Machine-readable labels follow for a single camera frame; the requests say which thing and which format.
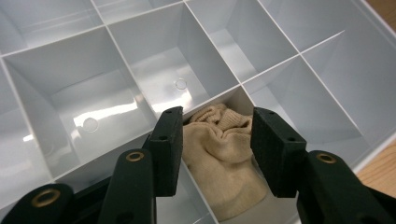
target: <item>wooden table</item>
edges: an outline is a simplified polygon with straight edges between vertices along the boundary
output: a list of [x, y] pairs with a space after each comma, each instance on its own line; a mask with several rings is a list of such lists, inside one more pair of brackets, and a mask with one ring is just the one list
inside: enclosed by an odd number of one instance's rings
[[[396, 32], [396, 0], [367, 2]], [[396, 140], [364, 167], [358, 178], [366, 186], [396, 198]]]

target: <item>beige sock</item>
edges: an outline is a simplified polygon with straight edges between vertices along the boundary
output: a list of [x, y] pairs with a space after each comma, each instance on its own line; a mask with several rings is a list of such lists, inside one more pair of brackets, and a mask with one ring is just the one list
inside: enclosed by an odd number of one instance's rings
[[219, 221], [260, 202], [267, 189], [252, 165], [251, 117], [208, 106], [183, 128], [183, 160]]

